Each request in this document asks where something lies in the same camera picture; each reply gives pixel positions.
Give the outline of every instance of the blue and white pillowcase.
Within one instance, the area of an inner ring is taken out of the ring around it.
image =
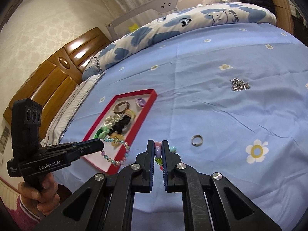
[[[220,3],[197,6],[158,18],[114,41],[89,61],[82,79],[101,74],[132,54],[153,44],[198,28],[234,23],[276,24],[270,11],[248,3]]]

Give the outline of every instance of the jewelry tray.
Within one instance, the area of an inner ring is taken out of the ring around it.
[[[102,113],[96,119],[96,121],[94,122],[94,124],[84,137],[83,141],[93,139],[96,132],[103,125],[104,120],[108,116],[114,115],[113,109],[115,105],[117,105],[120,102],[126,101],[129,102],[130,104],[129,109],[133,110],[136,114],[133,122],[130,124],[129,130],[125,134],[123,134],[125,142],[127,142],[128,145],[131,146],[144,119],[146,118],[148,112],[150,111],[156,97],[157,94],[154,89],[139,90],[121,95],[116,95],[115,97],[113,97],[113,99],[109,102],[107,107],[102,111]],[[146,101],[146,104],[143,109],[139,109],[139,107],[136,104],[135,98],[143,98]],[[122,160],[126,152],[126,149],[124,145],[113,147],[110,142],[104,142],[103,151],[105,151],[106,155],[108,155],[109,158],[120,161]],[[83,158],[86,159],[88,162],[90,162],[97,169],[104,171],[110,175],[116,174],[120,168],[114,166],[106,159],[104,159],[104,157],[101,155],[100,152],[83,156]]]

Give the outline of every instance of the electrical outlet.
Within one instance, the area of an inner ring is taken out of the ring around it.
[[[0,153],[2,154],[4,153],[4,148],[7,143],[7,139],[9,138],[9,135],[10,135],[10,130],[7,127],[4,127],[4,130],[0,138]]]

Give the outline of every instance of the silver ring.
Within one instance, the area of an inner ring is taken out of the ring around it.
[[[195,138],[200,138],[201,141],[200,141],[199,143],[194,143],[193,140],[194,140]],[[194,135],[194,136],[192,137],[192,145],[193,145],[193,146],[198,147],[198,146],[200,146],[202,143],[203,143],[203,137],[202,137],[201,135]]]

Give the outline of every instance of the camera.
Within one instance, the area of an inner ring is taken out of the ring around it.
[[[27,98],[16,101],[12,107],[13,159],[7,162],[10,177],[22,176],[30,186],[41,190],[40,178],[71,165],[81,156],[102,151],[99,139],[80,143],[64,143],[41,148],[39,127],[42,106]]]

